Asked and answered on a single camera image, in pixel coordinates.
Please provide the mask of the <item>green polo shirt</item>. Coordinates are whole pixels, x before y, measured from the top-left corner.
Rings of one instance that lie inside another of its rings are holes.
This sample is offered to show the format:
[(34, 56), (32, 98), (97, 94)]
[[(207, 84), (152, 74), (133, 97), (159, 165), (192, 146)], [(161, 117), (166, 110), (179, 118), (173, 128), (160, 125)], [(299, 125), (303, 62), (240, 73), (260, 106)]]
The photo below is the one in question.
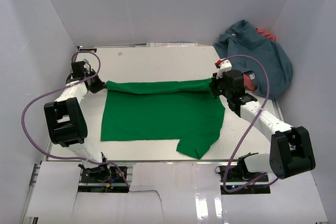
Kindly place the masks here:
[(219, 139), (225, 115), (210, 83), (108, 81), (101, 140), (178, 140), (177, 152), (201, 159)]

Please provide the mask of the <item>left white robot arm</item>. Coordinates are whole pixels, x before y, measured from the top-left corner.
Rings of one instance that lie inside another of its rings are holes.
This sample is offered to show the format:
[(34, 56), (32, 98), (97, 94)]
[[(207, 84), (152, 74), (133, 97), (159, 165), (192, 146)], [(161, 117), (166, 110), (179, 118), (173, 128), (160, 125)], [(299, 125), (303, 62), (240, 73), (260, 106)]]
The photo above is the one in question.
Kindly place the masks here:
[(73, 62), (71, 68), (72, 73), (66, 80), (69, 88), (55, 101), (44, 105), (50, 139), (53, 144), (71, 150), (87, 162), (106, 162), (104, 154), (85, 140), (88, 128), (80, 108), (80, 102), (87, 93), (98, 93), (106, 88), (106, 84), (87, 60)]

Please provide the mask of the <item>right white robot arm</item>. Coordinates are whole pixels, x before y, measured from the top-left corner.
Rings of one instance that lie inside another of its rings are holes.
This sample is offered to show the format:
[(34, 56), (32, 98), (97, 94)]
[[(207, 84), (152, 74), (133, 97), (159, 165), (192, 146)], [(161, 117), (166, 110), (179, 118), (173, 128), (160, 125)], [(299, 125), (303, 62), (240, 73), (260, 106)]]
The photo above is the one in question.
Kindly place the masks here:
[(315, 169), (308, 130), (291, 126), (262, 109), (257, 99), (245, 91), (240, 71), (214, 73), (210, 88), (214, 97), (224, 96), (231, 111), (252, 123), (270, 141), (269, 153), (248, 153), (240, 157), (237, 165), (229, 169), (229, 176), (247, 182), (257, 174), (273, 173), (285, 179)]

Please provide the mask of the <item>coral red t shirt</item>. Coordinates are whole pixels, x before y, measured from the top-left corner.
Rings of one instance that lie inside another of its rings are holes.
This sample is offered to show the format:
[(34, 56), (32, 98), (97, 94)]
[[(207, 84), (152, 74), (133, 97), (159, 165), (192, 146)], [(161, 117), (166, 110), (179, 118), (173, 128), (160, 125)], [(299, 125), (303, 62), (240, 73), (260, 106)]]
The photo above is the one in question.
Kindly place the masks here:
[(250, 77), (248, 75), (246, 75), (245, 73), (243, 74), (244, 77), (244, 86), (247, 90), (249, 91), (255, 91), (256, 90), (256, 86), (253, 84), (252, 80), (250, 79)]

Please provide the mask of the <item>black label sticker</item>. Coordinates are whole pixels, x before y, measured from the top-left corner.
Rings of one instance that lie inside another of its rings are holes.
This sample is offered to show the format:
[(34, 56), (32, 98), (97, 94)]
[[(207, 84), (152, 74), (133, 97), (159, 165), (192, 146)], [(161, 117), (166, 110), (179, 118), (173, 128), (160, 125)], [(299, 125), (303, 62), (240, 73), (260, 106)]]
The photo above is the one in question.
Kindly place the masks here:
[(97, 48), (80, 48), (78, 51), (79, 52), (80, 51), (85, 51), (85, 52), (94, 52), (94, 53), (96, 53), (97, 52)]

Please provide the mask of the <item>blue-grey t shirt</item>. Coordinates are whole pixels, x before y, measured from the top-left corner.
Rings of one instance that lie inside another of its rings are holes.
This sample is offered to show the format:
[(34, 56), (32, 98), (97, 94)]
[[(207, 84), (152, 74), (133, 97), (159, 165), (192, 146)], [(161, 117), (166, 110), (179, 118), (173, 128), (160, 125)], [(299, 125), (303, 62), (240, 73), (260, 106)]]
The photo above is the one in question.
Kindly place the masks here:
[(231, 25), (213, 44), (221, 59), (230, 59), (232, 68), (245, 74), (253, 84), (251, 89), (265, 98), (267, 84), (269, 99), (280, 96), (290, 85), (293, 71), (291, 62), (282, 47), (258, 33), (248, 21)]

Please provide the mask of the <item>white printed label strip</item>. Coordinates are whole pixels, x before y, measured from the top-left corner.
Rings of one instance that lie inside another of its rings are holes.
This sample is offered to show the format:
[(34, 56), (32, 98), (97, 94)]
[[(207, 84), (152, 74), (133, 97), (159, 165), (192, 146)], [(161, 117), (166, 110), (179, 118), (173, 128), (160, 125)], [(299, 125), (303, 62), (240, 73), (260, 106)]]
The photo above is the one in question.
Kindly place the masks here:
[(197, 47), (198, 43), (190, 42), (149, 42), (147, 47)]

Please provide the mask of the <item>white paper sheet front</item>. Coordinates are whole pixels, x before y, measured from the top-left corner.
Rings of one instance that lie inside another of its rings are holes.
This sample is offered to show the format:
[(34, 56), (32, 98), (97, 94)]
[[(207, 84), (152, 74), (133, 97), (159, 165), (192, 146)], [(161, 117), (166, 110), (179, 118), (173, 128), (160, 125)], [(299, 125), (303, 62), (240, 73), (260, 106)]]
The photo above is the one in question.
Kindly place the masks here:
[(39, 223), (317, 223), (327, 220), (310, 173), (268, 194), (222, 195), (214, 164), (137, 163), (128, 193), (80, 193), (79, 168), (44, 162), (27, 209)]

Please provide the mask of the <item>aluminium table frame rail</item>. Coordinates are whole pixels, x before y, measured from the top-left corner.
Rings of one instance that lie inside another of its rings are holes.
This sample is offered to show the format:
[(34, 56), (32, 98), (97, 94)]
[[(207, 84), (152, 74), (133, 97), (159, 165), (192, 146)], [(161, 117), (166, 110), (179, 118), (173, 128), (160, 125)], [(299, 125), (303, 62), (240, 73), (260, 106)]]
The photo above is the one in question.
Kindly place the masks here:
[(272, 100), (272, 105), (273, 105), (275, 117), (276, 117), (275, 123), (272, 126), (273, 131), (282, 132), (282, 133), (290, 132), (292, 130), (292, 126), (283, 121), (284, 117), (282, 115), (280, 105), (276, 99)]

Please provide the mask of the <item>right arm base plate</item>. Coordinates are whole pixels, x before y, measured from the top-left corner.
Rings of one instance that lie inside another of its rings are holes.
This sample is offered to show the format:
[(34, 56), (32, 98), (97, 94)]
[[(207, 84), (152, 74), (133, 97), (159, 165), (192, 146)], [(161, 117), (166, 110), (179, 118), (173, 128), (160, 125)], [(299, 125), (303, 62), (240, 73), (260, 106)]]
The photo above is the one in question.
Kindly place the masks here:
[[(262, 178), (260, 178), (258, 181), (251, 183), (248, 186), (245, 186), (241, 190), (228, 193), (227, 191), (224, 190), (224, 186), (223, 186), (225, 168), (226, 166), (223, 166), (223, 165), (217, 166), (215, 168), (215, 173), (220, 176), (220, 188), (221, 188), (220, 192), (222, 195), (254, 195), (254, 194), (271, 193), (270, 186), (268, 186), (268, 183), (269, 183), (268, 175), (265, 175)], [(240, 175), (238, 175), (237, 177), (234, 177), (234, 175), (232, 175), (229, 172), (227, 176), (227, 181), (226, 181), (226, 188), (230, 190), (236, 189), (237, 187), (248, 183), (250, 180), (260, 175), (261, 173), (252, 173), (252, 174), (247, 174), (245, 177), (242, 177)]]

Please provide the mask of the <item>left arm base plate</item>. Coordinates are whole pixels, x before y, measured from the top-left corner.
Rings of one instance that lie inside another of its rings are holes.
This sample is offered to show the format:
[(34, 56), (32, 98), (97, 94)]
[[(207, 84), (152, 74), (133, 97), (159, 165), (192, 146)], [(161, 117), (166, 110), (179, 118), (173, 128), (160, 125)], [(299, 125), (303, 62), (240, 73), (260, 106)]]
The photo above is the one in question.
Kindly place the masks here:
[(82, 170), (78, 192), (79, 193), (128, 193), (128, 186), (125, 184), (124, 175), (128, 184), (131, 184), (133, 168), (120, 166), (120, 172), (115, 166), (110, 166), (110, 172), (101, 178), (94, 178)]

